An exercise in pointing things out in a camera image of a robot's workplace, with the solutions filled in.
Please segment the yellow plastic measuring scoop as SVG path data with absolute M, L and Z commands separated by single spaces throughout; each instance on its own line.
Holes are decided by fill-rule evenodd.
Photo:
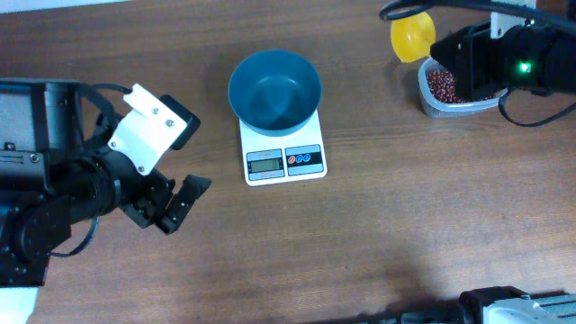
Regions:
M 391 23 L 391 45 L 402 63 L 430 58 L 430 48 L 436 40 L 436 26 L 426 12 Z

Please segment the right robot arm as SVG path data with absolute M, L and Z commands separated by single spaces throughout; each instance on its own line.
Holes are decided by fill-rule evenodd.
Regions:
M 575 92 L 575 38 L 550 27 L 517 25 L 498 39 L 489 21 L 467 26 L 430 47 L 455 79 L 455 93 L 478 101 L 505 88 L 548 95 Z

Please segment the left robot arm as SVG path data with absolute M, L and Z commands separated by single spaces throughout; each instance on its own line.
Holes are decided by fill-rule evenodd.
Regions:
M 107 84 L 5 78 L 1 82 L 1 320 L 32 315 L 49 262 L 88 221 L 123 211 L 141 228 L 177 231 L 211 180 L 165 177 L 157 163 L 181 149 L 200 120 L 173 97 L 123 87 L 128 113 L 104 96 Z

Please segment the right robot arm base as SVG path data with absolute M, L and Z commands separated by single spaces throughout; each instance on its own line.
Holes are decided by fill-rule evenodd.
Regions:
M 376 324 L 575 324 L 575 295 L 558 292 L 531 295 L 513 286 L 462 292 L 444 307 L 366 319 Z

